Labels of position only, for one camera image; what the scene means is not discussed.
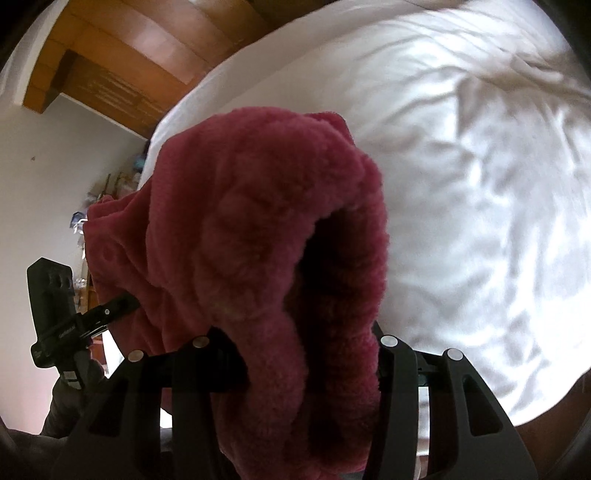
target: pink fleece garment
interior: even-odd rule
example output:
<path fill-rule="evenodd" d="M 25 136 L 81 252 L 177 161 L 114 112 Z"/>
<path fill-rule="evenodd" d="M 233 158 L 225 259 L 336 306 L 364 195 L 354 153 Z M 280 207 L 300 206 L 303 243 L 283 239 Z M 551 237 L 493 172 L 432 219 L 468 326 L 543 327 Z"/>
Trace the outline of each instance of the pink fleece garment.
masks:
<path fill-rule="evenodd" d="M 243 480 L 335 480 L 362 469 L 377 418 L 388 237 L 381 175 L 335 113 L 243 108 L 170 138 L 138 192 L 90 208 L 102 302 L 124 355 L 175 351 L 214 325 L 248 366 L 216 395 Z"/>

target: white bed sheet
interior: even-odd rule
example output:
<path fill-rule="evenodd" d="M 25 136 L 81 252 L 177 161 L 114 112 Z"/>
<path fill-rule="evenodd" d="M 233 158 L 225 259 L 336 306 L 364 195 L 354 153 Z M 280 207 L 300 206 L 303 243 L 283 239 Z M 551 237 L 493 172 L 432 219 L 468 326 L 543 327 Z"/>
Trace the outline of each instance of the white bed sheet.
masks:
<path fill-rule="evenodd" d="M 461 349 L 515 424 L 591 368 L 591 89 L 530 0 L 340 0 L 293 22 L 164 118 L 142 182 L 167 138 L 247 105 L 336 111 L 380 166 L 386 333 Z"/>

